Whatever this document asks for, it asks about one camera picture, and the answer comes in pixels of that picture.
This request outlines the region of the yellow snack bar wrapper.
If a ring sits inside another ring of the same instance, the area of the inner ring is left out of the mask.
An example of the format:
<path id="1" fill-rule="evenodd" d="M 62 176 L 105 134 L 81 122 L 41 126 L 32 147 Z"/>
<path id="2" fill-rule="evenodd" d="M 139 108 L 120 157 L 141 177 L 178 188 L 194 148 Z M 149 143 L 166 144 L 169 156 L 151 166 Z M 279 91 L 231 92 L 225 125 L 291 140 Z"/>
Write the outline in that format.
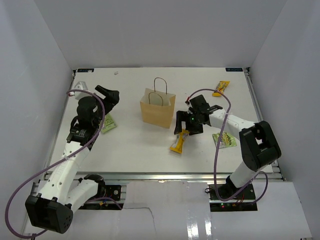
<path id="1" fill-rule="evenodd" d="M 186 129 L 183 129 L 182 132 L 176 134 L 176 141 L 170 146 L 170 150 L 182 154 L 183 153 L 183 145 L 186 140 L 186 138 L 189 135 L 189 131 Z"/>

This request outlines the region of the brown paper bag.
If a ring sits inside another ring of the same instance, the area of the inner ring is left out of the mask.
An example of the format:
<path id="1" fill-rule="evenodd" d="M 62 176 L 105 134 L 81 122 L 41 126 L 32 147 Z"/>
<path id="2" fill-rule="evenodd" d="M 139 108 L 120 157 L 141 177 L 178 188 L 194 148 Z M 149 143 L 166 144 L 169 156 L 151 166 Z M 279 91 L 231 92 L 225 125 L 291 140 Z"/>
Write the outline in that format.
<path id="1" fill-rule="evenodd" d="M 163 80 L 165 91 L 156 90 L 156 80 Z M 146 88 L 140 100 L 142 120 L 145 123 L 169 129 L 172 124 L 176 95 L 168 92 L 168 84 L 162 77 L 153 80 L 153 89 Z"/>

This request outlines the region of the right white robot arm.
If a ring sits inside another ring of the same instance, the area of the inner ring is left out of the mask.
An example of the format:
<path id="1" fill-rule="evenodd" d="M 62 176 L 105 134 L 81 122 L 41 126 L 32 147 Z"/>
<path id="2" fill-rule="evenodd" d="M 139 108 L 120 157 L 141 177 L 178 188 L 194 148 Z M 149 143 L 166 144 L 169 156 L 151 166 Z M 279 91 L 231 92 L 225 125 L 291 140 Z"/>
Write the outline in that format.
<path id="1" fill-rule="evenodd" d="M 186 101 L 187 111 L 176 113 L 174 134 L 186 130 L 190 136 L 203 133 L 203 126 L 220 128 L 239 140 L 242 162 L 229 175 L 225 184 L 215 186 L 216 197 L 221 201 L 236 200 L 244 188 L 264 169 L 282 155 L 270 124 L 264 120 L 253 122 L 242 119 L 219 105 L 210 106 L 203 95 Z"/>

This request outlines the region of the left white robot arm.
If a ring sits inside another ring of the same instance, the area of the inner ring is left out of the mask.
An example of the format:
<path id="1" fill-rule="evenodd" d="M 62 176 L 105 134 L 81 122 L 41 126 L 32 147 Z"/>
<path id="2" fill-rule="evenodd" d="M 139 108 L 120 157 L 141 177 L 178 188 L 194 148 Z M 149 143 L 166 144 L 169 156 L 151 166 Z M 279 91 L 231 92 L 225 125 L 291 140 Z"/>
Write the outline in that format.
<path id="1" fill-rule="evenodd" d="M 30 195 L 25 207 L 32 226 L 64 234 L 70 227 L 74 213 L 87 201 L 105 197 L 104 178 L 88 174 L 70 189 L 78 170 L 91 152 L 102 129 L 105 116 L 119 103 L 120 93 L 100 85 L 95 90 L 102 96 L 78 89 L 76 116 L 72 119 L 69 134 L 58 163 L 47 183 L 36 196 Z"/>

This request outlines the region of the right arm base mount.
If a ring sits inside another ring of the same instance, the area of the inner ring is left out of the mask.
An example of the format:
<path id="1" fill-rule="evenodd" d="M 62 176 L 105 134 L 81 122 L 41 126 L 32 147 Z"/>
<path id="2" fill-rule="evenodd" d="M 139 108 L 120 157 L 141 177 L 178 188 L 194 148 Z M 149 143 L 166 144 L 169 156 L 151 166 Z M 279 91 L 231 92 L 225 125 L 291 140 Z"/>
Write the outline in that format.
<path id="1" fill-rule="evenodd" d="M 229 201 L 221 201 L 216 196 L 214 185 L 210 184 L 204 192 L 209 195 L 210 211 L 213 212 L 256 212 L 258 210 L 256 203 L 255 190 L 252 184 L 249 184 L 240 194 Z"/>

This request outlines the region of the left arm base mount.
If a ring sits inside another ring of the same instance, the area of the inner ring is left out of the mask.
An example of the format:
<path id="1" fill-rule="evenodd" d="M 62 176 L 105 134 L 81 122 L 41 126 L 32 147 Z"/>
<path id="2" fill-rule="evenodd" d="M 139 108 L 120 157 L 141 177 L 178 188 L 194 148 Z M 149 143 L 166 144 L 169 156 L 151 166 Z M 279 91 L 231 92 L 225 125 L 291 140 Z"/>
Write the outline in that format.
<path id="1" fill-rule="evenodd" d="M 121 200 L 121 185 L 106 185 L 105 188 L 91 197 L 83 206 L 81 210 L 121 210 L 123 203 Z"/>

